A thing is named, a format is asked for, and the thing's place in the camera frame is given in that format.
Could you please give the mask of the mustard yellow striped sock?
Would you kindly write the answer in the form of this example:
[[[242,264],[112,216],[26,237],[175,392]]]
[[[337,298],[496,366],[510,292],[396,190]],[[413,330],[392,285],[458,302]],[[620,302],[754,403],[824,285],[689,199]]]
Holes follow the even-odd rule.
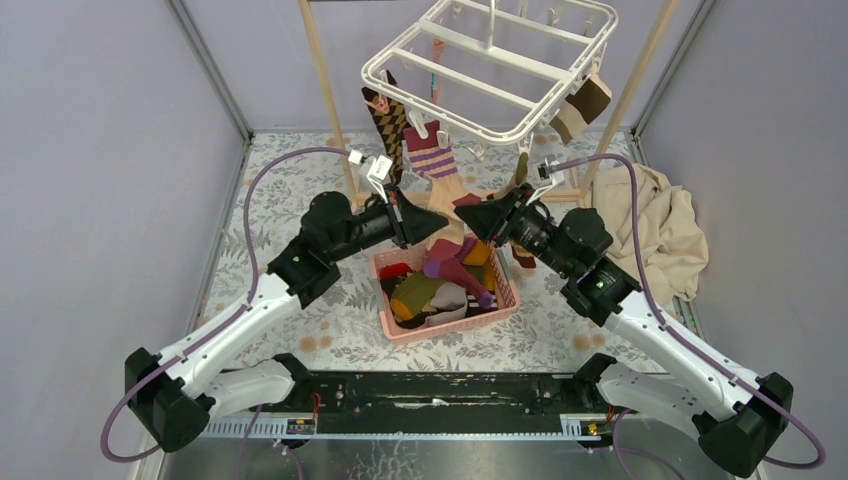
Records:
[[[497,309],[497,278],[495,263],[493,260],[493,250],[477,239],[471,240],[471,247],[461,261],[462,266],[468,274],[474,279],[466,287],[468,299],[467,316],[480,315],[489,310]],[[478,301],[478,294],[487,293],[485,300],[486,305],[482,305]]]

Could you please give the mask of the purple maroon striped sock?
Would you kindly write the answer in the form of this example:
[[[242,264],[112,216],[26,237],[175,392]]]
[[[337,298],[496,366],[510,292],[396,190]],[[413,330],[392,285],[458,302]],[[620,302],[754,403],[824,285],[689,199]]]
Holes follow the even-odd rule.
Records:
[[[442,279],[463,287],[483,309],[491,309],[494,295],[468,270],[468,266],[483,266],[492,254],[491,248],[476,237],[465,237],[462,243],[438,239],[426,250],[422,266],[429,278]]]

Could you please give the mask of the pink plastic basket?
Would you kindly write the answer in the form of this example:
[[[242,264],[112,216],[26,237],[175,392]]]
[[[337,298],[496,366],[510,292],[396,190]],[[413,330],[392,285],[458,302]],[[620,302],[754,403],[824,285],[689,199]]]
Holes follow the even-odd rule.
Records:
[[[398,263],[407,264],[413,269],[418,269],[423,265],[424,259],[424,243],[419,243],[406,249],[392,247],[378,251],[370,256],[372,277],[377,280],[379,271],[382,268]],[[520,296],[516,283],[510,277],[509,267],[504,265],[504,261],[504,256],[499,250],[495,250],[488,260],[488,264],[495,269],[497,309],[488,310],[478,315],[439,326],[422,326],[417,329],[401,328],[394,320],[390,309],[389,296],[380,289],[379,298],[381,299],[381,304],[379,307],[379,319],[384,335],[395,345],[402,345],[452,332],[481,328],[494,322],[509,319],[520,305]]]

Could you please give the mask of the grey sock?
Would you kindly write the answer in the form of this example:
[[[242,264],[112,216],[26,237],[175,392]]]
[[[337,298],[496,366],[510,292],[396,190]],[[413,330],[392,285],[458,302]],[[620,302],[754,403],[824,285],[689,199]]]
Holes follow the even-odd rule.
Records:
[[[452,283],[443,283],[435,292],[429,305],[435,310],[426,316],[427,327],[436,327],[443,324],[462,320],[466,317],[468,310],[467,291],[465,288]]]

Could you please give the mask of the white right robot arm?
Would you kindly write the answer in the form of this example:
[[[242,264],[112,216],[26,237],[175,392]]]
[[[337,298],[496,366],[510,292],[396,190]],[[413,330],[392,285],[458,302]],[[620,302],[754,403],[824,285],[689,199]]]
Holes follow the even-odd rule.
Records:
[[[596,354],[573,386],[579,407],[635,410],[696,440],[727,473],[755,472],[787,427],[774,408],[791,407],[792,384],[777,372],[759,375],[738,364],[651,307],[639,282],[606,257],[612,237],[595,209],[572,209],[556,223],[517,195],[455,212],[479,239],[513,241],[566,279],[561,293],[572,310],[630,342],[670,376],[645,378]]]

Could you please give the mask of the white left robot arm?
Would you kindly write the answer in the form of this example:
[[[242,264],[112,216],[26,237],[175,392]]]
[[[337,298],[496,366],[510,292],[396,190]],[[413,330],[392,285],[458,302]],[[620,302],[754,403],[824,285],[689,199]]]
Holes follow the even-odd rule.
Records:
[[[359,213],[340,192],[316,195],[298,234],[254,276],[242,299],[159,352],[139,348],[125,359],[129,409],[166,453],[190,444],[220,416],[273,403],[301,409],[311,387],[306,372],[293,371],[291,355],[240,370],[226,366],[276,322],[299,314],[332,287],[341,277],[340,261],[384,241],[414,246],[447,223],[399,190],[373,195]]]

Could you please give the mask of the cream maroon striped sock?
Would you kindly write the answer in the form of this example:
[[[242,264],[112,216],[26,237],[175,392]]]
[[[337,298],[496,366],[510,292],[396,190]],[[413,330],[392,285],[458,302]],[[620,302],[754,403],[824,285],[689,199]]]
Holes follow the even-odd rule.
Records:
[[[466,188],[451,146],[439,142],[440,122],[430,121],[425,129],[426,138],[413,127],[407,127],[403,134],[413,171],[430,182],[427,209],[448,219],[448,225],[428,239],[428,247],[452,244],[452,249],[458,250],[465,241],[465,224],[455,208],[479,204],[481,198]]]

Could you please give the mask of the olive green striped sock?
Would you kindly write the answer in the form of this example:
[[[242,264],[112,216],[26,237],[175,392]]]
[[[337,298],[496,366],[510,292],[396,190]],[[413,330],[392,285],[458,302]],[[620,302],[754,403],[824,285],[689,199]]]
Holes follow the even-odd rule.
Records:
[[[395,321],[413,321],[444,283],[444,279],[430,278],[423,272],[414,272],[405,277],[390,295],[390,308]]]

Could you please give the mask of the red patterned sock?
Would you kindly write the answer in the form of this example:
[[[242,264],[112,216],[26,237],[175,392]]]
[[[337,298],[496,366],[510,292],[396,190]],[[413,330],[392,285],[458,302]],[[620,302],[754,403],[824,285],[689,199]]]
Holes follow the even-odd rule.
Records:
[[[378,271],[378,278],[380,280],[383,280],[395,277],[402,277],[411,273],[412,271],[413,269],[406,263],[394,263],[382,267]]]

